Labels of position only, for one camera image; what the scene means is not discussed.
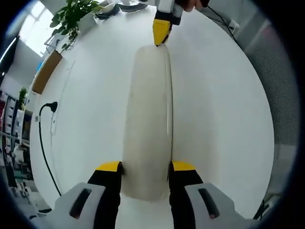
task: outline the cardboard box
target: cardboard box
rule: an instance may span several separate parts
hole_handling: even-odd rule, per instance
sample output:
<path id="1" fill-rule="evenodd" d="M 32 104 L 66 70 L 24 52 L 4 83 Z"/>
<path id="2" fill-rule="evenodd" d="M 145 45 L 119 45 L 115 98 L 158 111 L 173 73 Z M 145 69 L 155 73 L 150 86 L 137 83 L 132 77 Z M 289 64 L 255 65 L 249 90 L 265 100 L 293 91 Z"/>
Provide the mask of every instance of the cardboard box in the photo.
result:
<path id="1" fill-rule="evenodd" d="M 54 69 L 61 61 L 62 55 L 56 50 L 50 53 L 50 55 L 44 60 L 39 71 L 36 73 L 32 90 L 38 94 L 42 94 L 44 87 L 46 86 L 50 76 Z"/>

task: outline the black power cable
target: black power cable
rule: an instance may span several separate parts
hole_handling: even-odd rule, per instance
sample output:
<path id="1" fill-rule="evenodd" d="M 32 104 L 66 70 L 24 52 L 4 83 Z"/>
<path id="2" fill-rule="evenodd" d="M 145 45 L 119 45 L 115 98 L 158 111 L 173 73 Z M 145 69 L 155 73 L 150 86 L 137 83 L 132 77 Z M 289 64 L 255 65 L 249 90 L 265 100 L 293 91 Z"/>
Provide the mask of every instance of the black power cable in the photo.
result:
<path id="1" fill-rule="evenodd" d="M 59 191 L 59 188 L 57 187 L 57 184 L 56 184 L 56 182 L 55 182 L 55 179 L 54 179 L 53 174 L 52 174 L 52 172 L 51 172 L 51 170 L 50 170 L 49 164 L 48 164 L 48 162 L 47 162 L 47 158 L 46 158 L 45 153 L 44 153 L 43 144 L 42 144 L 42 138 L 41 138 L 41 123 L 40 123 L 40 122 L 41 122 L 41 112 L 42 112 L 42 110 L 43 110 L 45 107 L 49 107 L 49 108 L 51 109 L 51 111 L 54 113 L 54 112 L 56 111 L 56 109 L 57 109 L 57 106 L 58 106 L 58 103 L 57 103 L 57 102 L 53 102 L 53 103 L 51 103 L 51 104 L 45 104 L 45 105 L 43 105 L 43 106 L 40 108 L 40 111 L 39 111 L 39 122 L 38 122 L 38 125 L 39 125 L 39 139 L 40 139 L 40 144 L 41 144 L 41 149 L 42 149 L 42 155 L 43 155 L 44 161 L 45 161 L 45 163 L 46 163 L 46 165 L 47 165 L 47 168 L 48 168 L 48 171 L 49 171 L 49 173 L 50 173 L 50 176 L 51 176 L 51 178 L 52 178 L 52 180 L 53 180 L 53 183 L 54 183 L 54 185 L 55 185 L 55 187 L 56 187 L 56 190 L 58 191 L 58 194 L 61 196 L 61 192 Z"/>
<path id="2" fill-rule="evenodd" d="M 210 9 L 211 11 L 213 11 L 218 17 L 220 17 L 220 19 L 223 21 L 224 25 L 228 28 L 229 33 L 230 33 L 230 35 L 232 36 L 233 40 L 234 40 L 235 43 L 239 46 L 237 40 L 235 39 L 233 33 L 232 33 L 231 30 L 230 30 L 230 27 L 229 27 L 228 23 L 225 22 L 224 18 L 223 18 L 219 13 L 217 13 L 215 10 L 213 10 L 211 7 L 207 6 L 207 8 L 209 8 L 209 9 Z"/>

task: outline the white tabletop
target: white tabletop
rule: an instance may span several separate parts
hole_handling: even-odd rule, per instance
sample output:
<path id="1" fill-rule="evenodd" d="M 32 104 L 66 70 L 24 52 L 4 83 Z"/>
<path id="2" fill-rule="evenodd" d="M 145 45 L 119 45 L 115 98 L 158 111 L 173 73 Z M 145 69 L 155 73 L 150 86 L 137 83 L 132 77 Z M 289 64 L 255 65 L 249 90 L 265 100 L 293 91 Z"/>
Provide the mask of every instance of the white tabletop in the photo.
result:
<path id="1" fill-rule="evenodd" d="M 42 112 L 41 125 L 46 157 L 63 193 L 88 181 L 98 165 L 122 159 L 133 59 L 141 46 L 153 43 L 154 14 L 149 7 L 99 22 L 64 53 L 39 97 L 34 118 L 44 103 L 59 101 L 52 138 L 49 110 Z M 173 26 L 167 46 L 173 159 L 193 164 L 204 182 L 212 182 L 240 214 L 252 218 L 266 192 L 274 155 L 271 113 L 260 80 L 234 41 L 195 10 Z M 58 194 L 43 161 L 36 122 L 30 138 L 35 184 L 54 207 Z M 135 209 L 137 225 L 151 220 L 172 227 L 168 201 L 148 206 L 122 197 L 121 205 Z M 132 223 L 129 212 L 121 208 L 118 225 L 123 218 Z"/>

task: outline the window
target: window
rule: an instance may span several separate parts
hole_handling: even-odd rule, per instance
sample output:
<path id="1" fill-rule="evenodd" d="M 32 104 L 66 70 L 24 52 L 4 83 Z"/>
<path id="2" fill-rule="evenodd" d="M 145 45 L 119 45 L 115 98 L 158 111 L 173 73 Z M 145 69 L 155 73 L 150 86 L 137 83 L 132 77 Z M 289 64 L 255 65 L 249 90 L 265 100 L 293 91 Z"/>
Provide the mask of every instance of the window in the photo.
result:
<path id="1" fill-rule="evenodd" d="M 44 43 L 55 29 L 50 28 L 53 15 L 40 1 L 35 2 L 28 13 L 19 33 L 20 40 L 39 56 L 43 56 L 46 52 Z"/>

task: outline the plant pot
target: plant pot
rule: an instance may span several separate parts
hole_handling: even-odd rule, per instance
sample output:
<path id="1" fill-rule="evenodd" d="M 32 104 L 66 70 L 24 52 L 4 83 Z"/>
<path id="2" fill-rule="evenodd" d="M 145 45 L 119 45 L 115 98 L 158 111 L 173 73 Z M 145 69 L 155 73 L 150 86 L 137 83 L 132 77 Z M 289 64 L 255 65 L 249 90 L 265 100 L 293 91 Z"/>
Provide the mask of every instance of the plant pot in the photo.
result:
<path id="1" fill-rule="evenodd" d="M 96 26 L 96 21 L 93 18 L 93 14 L 88 13 L 77 24 L 81 34 L 85 34 L 94 26 Z"/>

